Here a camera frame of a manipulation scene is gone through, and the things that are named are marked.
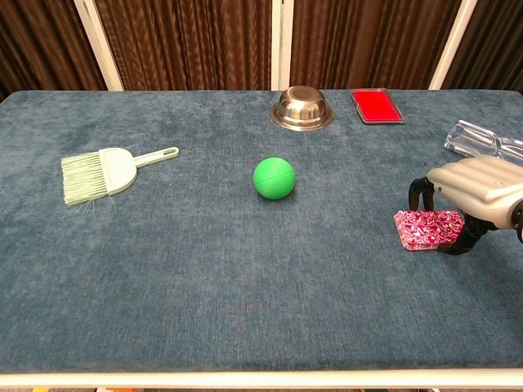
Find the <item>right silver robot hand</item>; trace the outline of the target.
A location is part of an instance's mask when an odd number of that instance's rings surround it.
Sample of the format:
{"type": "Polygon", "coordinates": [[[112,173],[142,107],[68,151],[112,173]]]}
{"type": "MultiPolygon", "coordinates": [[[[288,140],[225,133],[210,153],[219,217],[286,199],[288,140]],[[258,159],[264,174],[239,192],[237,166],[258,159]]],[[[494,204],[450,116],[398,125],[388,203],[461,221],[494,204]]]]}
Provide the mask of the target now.
{"type": "Polygon", "coordinates": [[[453,243],[440,252],[461,255],[490,230],[514,229],[522,240],[522,167],[501,158],[479,155],[431,169],[409,186],[409,208],[434,209],[439,194],[463,213],[464,225],[453,243]]]}

